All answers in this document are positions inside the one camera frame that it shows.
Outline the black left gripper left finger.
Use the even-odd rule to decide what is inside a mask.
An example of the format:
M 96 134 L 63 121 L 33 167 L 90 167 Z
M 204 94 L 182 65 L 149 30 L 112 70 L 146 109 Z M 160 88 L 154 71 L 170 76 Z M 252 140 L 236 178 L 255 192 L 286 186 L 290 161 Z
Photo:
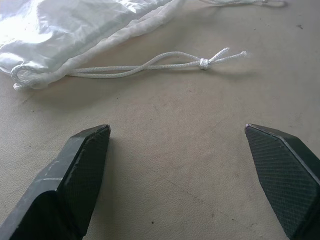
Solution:
M 0 240 L 82 240 L 100 192 L 111 129 L 71 136 L 0 225 Z

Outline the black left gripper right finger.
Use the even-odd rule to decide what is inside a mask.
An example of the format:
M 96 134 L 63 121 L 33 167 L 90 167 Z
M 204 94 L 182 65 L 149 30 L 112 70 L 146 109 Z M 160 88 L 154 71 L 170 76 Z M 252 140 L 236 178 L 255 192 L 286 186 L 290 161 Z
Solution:
M 320 240 L 320 159 L 296 136 L 247 124 L 259 183 L 289 240 Z

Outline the white drawstring bag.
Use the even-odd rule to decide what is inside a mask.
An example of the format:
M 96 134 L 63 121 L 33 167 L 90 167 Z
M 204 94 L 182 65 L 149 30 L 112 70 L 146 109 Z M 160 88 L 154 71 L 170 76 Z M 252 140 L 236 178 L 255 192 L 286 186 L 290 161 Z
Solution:
M 0 72 L 41 89 L 170 21 L 186 0 L 0 0 Z

